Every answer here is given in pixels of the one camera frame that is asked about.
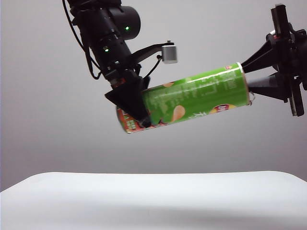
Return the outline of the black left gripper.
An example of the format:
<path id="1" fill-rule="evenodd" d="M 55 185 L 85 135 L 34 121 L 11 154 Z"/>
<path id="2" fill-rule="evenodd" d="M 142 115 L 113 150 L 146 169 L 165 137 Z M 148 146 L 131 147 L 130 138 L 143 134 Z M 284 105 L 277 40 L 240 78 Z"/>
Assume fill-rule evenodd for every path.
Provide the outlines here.
<path id="1" fill-rule="evenodd" d="M 105 97 L 131 115 L 141 126 L 150 127 L 151 119 L 142 98 L 142 91 L 148 89 L 150 76 L 139 77 L 141 65 L 136 64 L 123 69 L 111 69 L 104 77 L 114 88 L 105 94 Z"/>

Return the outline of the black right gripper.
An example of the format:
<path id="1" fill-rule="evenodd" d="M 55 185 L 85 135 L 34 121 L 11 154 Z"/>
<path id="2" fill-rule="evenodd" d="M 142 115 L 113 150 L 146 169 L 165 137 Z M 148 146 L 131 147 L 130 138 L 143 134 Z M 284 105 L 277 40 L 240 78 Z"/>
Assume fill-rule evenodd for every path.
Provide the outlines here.
<path id="1" fill-rule="evenodd" d="M 294 30 L 284 4 L 276 4 L 271 14 L 274 31 L 266 35 L 264 45 L 241 66 L 244 72 L 272 66 L 276 73 L 247 80 L 249 91 L 289 102 L 292 115 L 302 116 L 304 105 L 300 86 L 307 89 L 307 32 Z"/>

